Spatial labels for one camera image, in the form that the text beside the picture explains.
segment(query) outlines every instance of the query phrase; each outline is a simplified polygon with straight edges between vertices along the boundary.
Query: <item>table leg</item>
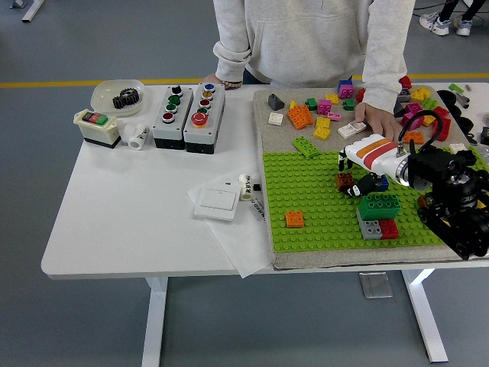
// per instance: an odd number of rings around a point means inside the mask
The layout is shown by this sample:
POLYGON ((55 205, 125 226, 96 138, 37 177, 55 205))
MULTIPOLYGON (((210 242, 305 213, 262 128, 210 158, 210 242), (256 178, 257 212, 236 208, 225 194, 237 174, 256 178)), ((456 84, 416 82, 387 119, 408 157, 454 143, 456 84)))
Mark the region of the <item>table leg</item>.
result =
POLYGON ((146 278, 146 281, 151 287, 151 296, 147 312, 142 367, 159 367, 168 277, 146 278))
POLYGON ((34 0, 34 3, 29 8, 28 12, 25 13, 24 17, 22 18, 22 21, 24 23, 31 21, 43 3, 44 0, 34 0))
POLYGON ((402 270, 407 291, 413 304, 419 329, 425 342, 430 362, 448 362, 449 359, 443 346, 442 338, 436 326, 435 318, 429 307, 428 298, 423 288, 423 281, 435 269, 402 270))

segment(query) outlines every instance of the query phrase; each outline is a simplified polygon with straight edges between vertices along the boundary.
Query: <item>control box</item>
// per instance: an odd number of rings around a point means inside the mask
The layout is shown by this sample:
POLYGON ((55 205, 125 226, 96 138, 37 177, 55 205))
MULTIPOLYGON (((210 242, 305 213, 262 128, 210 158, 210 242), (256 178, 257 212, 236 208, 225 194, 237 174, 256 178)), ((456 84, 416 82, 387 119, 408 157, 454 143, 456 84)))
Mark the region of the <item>control box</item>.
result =
POLYGON ((102 147, 114 148, 121 140, 117 117, 84 109, 75 114, 73 124, 78 125, 85 141, 102 147))
POLYGON ((154 120, 154 143, 162 149, 185 149, 183 127, 193 101, 193 90, 169 86, 154 120))
POLYGON ((214 154, 225 105, 222 84, 200 83, 183 130, 186 150, 214 154))

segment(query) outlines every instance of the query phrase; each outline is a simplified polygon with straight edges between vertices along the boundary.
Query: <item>paper sheet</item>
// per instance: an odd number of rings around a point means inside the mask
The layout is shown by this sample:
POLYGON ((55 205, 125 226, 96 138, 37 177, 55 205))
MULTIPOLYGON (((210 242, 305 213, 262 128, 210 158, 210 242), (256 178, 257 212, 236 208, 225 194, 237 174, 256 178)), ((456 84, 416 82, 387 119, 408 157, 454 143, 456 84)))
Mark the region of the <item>paper sheet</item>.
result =
MULTIPOLYGON (((257 164, 218 177, 212 182, 236 183, 240 174, 250 174, 256 184, 261 182, 257 164)), ((202 186, 199 186, 187 191, 194 204, 199 199, 201 189, 202 186)), ((263 202, 261 191, 255 191, 252 201, 238 202, 235 218, 231 222, 196 217, 196 220, 206 221, 242 278, 272 262, 263 202)))

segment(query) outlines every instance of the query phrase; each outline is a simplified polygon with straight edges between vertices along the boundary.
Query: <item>hand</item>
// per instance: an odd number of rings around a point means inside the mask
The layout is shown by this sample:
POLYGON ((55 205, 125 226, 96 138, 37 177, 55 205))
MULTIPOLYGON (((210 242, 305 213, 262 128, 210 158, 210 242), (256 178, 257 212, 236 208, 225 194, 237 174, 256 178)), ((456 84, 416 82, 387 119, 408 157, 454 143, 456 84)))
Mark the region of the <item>hand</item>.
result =
POLYGON ((355 109, 355 121, 367 121, 372 127, 374 134, 381 134, 392 141, 397 141, 397 137, 402 130, 392 113, 383 109, 376 109, 363 102, 358 103, 355 109))
MULTIPOLYGON (((202 83, 222 84, 222 81, 215 74, 211 74, 206 76, 204 79, 202 79, 202 83)), ((225 89, 236 89, 236 88, 225 86, 225 89)))

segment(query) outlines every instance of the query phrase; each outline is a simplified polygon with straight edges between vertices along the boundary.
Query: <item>white table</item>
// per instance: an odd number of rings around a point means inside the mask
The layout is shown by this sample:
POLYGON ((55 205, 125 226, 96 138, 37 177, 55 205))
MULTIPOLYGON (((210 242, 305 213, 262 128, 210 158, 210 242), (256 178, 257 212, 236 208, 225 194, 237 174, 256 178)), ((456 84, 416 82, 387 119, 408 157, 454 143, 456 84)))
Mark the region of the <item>white table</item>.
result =
MULTIPOLYGON (((430 84, 446 89, 447 83, 430 84)), ((476 121, 489 84, 472 83, 472 107, 463 115, 476 121)), ((41 267, 52 279, 146 278, 151 299, 143 366, 158 366, 169 277, 237 274, 209 228, 193 216, 186 192, 256 159, 253 92, 243 86, 227 92, 213 155, 156 149, 149 139, 142 151, 118 145, 107 149, 83 142, 41 267)), ((141 111, 131 123, 151 125, 165 86, 147 86, 141 111)), ((489 266, 489 261, 442 264, 374 265, 288 272, 402 270, 432 362, 447 361, 422 281, 434 268, 489 266)), ((266 267, 258 274, 271 274, 266 267)))

